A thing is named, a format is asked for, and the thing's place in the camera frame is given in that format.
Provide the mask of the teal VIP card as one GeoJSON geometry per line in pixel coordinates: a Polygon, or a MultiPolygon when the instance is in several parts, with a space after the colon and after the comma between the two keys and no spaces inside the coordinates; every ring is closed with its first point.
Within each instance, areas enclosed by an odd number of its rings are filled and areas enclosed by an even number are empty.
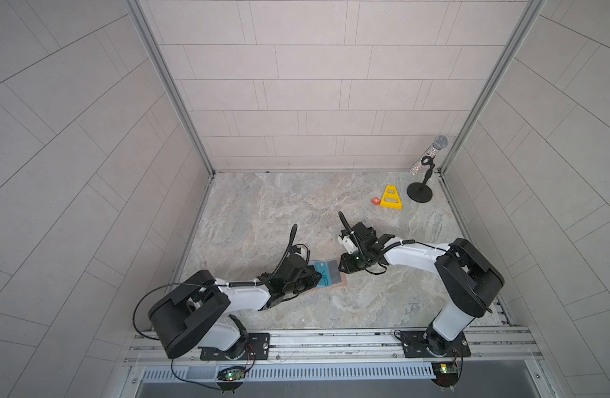
{"type": "Polygon", "coordinates": [[[329,265],[327,262],[315,261],[314,268],[315,268],[316,272],[318,272],[321,275],[321,279],[319,280],[319,282],[316,285],[319,289],[323,289],[323,288],[330,287],[333,285],[332,280],[331,280],[331,272],[329,270],[329,265]]]}

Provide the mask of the tan leather card holder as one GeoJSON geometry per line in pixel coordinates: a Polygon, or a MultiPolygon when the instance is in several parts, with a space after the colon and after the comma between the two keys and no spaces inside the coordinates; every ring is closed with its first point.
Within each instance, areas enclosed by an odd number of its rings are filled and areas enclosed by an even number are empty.
{"type": "Polygon", "coordinates": [[[309,265],[313,265],[316,272],[321,275],[321,280],[316,285],[317,289],[345,287],[347,285],[346,274],[339,271],[338,260],[310,261],[309,265]]]}

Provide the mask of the black VIP card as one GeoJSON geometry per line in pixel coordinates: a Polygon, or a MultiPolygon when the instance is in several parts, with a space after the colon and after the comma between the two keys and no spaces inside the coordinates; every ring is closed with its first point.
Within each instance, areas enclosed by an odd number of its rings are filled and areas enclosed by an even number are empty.
{"type": "Polygon", "coordinates": [[[343,283],[342,273],[339,271],[338,260],[327,262],[329,281],[331,285],[341,285],[343,283]]]}

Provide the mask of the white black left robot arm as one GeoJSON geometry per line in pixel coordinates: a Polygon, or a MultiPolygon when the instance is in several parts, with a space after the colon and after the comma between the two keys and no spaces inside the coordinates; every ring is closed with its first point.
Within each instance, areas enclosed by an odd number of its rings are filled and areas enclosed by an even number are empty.
{"type": "Polygon", "coordinates": [[[316,288],[321,280],[322,274],[293,247],[274,271],[250,281],[226,281],[200,270],[154,303],[147,318],[170,359],[194,348],[238,358],[249,340],[238,311],[273,308],[316,288]]]}

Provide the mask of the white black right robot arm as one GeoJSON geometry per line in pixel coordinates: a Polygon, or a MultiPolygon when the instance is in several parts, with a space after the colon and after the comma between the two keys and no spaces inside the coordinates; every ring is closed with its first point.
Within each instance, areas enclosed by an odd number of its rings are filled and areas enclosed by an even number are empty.
{"type": "Polygon", "coordinates": [[[505,279],[469,240],[457,238],[450,244],[429,245],[395,235],[377,236],[372,227],[359,222],[344,229],[338,241],[346,249],[339,271],[352,274],[374,265],[406,266],[438,275],[449,299],[426,329],[423,344],[428,353],[444,357],[463,345],[463,330],[491,310],[505,279]]]}

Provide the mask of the yellow triangular plastic block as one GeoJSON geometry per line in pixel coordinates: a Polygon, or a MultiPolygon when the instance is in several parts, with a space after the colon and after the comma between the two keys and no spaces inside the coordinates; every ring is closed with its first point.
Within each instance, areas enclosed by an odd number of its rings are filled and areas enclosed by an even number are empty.
{"type": "Polygon", "coordinates": [[[386,187],[386,189],[384,190],[384,194],[383,194],[382,198],[380,199],[379,205],[381,207],[395,209],[395,210],[403,209],[403,203],[399,196],[396,186],[388,185],[386,187]]]}

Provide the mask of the black microphone stand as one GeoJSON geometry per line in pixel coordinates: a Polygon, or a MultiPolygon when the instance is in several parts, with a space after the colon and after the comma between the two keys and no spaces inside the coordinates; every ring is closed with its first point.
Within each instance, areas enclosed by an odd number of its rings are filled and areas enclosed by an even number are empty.
{"type": "Polygon", "coordinates": [[[428,167],[427,171],[424,174],[424,179],[422,182],[413,182],[409,184],[409,186],[407,187],[407,195],[414,202],[427,203],[430,202],[433,198],[433,191],[430,187],[428,187],[428,181],[434,174],[434,157],[422,157],[421,165],[428,167]]]}

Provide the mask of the left green circuit board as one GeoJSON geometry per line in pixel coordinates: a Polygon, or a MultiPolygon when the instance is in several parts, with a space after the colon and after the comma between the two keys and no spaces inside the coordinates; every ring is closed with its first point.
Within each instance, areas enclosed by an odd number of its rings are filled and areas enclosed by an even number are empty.
{"type": "Polygon", "coordinates": [[[219,371],[217,381],[219,382],[240,382],[246,377],[246,370],[241,366],[232,366],[219,371]]]}

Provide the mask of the glitter microphone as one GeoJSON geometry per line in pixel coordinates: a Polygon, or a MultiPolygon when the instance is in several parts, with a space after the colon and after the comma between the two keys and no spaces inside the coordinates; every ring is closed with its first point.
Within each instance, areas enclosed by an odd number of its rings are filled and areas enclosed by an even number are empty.
{"type": "Polygon", "coordinates": [[[427,165],[429,165],[429,160],[426,158],[434,159],[437,154],[445,149],[448,146],[448,138],[444,135],[439,135],[434,139],[434,142],[429,145],[429,147],[424,151],[424,153],[419,157],[419,159],[415,162],[413,167],[411,167],[410,172],[415,176],[421,170],[423,170],[427,165]]]}

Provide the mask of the right circuit board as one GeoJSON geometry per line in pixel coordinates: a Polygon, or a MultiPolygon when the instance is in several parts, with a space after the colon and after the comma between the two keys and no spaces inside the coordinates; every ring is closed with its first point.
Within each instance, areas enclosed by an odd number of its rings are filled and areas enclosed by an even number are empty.
{"type": "Polygon", "coordinates": [[[435,375],[434,384],[445,388],[457,385],[461,376],[458,365],[454,363],[431,363],[431,365],[435,375]]]}

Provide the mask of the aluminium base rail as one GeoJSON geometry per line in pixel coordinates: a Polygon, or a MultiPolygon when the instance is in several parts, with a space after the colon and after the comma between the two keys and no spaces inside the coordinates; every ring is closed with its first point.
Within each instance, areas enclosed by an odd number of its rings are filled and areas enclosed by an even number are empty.
{"type": "Polygon", "coordinates": [[[419,328],[268,330],[238,361],[192,350],[171,360],[136,337],[120,360],[113,397],[557,397],[560,391],[527,327],[472,327],[444,357],[419,328]],[[434,384],[431,363],[454,363],[456,386],[434,384]],[[240,382],[219,382],[241,366],[240,382]]]}

